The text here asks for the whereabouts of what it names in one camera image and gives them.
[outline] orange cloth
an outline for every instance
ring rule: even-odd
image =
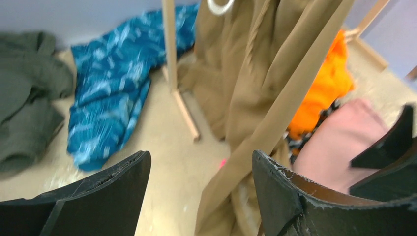
[[[288,127],[291,138],[299,139],[302,133],[313,131],[319,121],[320,112],[327,110],[337,98],[344,97],[355,89],[346,68],[347,60],[348,48],[344,31],[341,30]]]

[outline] brown garment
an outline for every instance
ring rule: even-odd
[[[252,152],[259,149],[289,167],[283,134],[353,1],[237,0],[224,16],[201,2],[197,61],[180,67],[179,79],[232,155],[202,193],[195,235],[257,235]]]

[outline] blue garment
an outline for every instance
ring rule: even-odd
[[[194,44],[198,5],[176,7],[177,51]],[[81,170],[99,170],[127,142],[150,86],[166,62],[162,11],[145,13],[107,35],[71,48],[77,66],[67,151]]]

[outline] gray wall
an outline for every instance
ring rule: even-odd
[[[357,0],[346,19],[353,29],[376,0]],[[404,78],[417,65],[417,1],[391,0],[362,34],[362,39]]]
[[[0,0],[0,30],[46,30],[62,48],[88,42],[129,17],[161,7],[162,0]]]

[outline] white hanger hook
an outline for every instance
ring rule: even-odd
[[[229,0],[229,2],[226,5],[219,6],[214,2],[214,0],[207,0],[207,4],[208,8],[214,15],[221,16],[232,8],[234,1],[235,0]]]

